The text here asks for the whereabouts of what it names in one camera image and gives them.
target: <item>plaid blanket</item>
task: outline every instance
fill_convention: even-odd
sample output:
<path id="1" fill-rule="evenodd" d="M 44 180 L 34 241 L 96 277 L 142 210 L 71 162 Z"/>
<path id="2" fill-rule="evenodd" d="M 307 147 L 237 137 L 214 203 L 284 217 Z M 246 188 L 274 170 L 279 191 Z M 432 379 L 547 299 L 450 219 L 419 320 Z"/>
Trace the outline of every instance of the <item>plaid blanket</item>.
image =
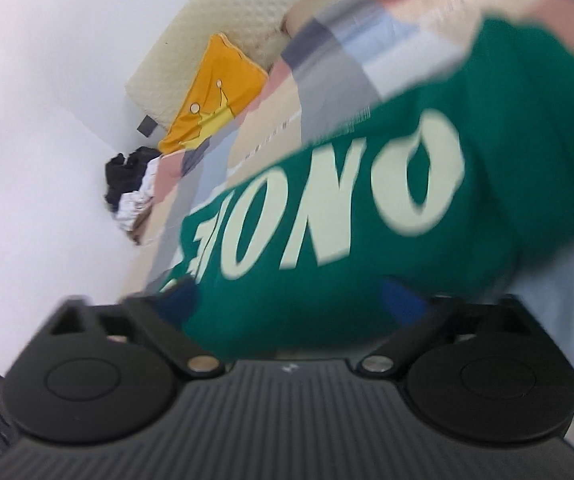
<path id="1" fill-rule="evenodd" d="M 328 1 L 236 120 L 197 150 L 162 158 L 125 293 L 155 290 L 182 260 L 179 230 L 188 213 L 369 107 L 453 69 L 484 14 L 540 24 L 574 51 L 574 0 Z"/>

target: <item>green sweatshirt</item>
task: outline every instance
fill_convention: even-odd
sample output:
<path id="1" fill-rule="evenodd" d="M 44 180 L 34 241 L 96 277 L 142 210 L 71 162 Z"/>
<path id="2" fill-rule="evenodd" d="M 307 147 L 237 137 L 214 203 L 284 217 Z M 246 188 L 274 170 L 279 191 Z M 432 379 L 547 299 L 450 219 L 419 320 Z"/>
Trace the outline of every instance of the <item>green sweatshirt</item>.
<path id="1" fill-rule="evenodd" d="M 366 110 L 184 219 L 182 329 L 223 358 L 395 328 L 393 276 L 471 296 L 574 235 L 574 56 L 486 20 L 468 61 Z"/>

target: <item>bed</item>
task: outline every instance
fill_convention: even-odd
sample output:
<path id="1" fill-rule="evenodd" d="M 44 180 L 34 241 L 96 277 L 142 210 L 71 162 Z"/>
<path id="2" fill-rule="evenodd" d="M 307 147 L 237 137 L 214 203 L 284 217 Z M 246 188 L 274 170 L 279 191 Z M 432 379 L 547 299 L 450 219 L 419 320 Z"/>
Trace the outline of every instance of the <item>bed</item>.
<path id="1" fill-rule="evenodd" d="M 302 0 L 286 17 L 292 40 L 240 116 L 193 151 L 163 157 L 154 208 L 125 294 L 155 291 L 182 260 L 192 210 L 276 160 L 468 54 L 484 15 L 533 22 L 574 51 L 574 0 Z M 574 365 L 574 243 L 497 294 L 518 294 Z"/>

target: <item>yellow pillow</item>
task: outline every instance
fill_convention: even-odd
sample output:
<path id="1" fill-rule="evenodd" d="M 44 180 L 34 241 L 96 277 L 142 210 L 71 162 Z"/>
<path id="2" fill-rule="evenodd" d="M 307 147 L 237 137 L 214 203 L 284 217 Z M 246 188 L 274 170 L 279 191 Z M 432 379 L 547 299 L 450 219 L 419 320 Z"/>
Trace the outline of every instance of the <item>yellow pillow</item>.
<path id="1" fill-rule="evenodd" d="M 158 149 L 166 155 L 197 148 L 244 110 L 266 81 L 267 73 L 224 34 L 213 34 L 187 97 Z"/>

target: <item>black plastic mount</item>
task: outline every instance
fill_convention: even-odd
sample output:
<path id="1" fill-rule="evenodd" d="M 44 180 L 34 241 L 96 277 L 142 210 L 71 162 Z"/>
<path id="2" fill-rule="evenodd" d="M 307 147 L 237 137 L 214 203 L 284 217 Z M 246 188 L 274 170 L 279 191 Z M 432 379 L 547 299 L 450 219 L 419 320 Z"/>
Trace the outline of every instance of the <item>black plastic mount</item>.
<path id="1" fill-rule="evenodd" d="M 225 367 L 162 321 L 151 298 L 112 306 L 65 302 L 35 335 L 4 382 L 4 405 L 22 432 L 63 444 L 122 438 L 145 427 L 192 380 Z M 429 314 L 370 356 L 411 409 L 445 434 L 512 446 L 562 436 L 574 415 L 574 370 L 512 297 L 498 305 L 434 298 Z M 217 366 L 196 370 L 209 357 Z"/>

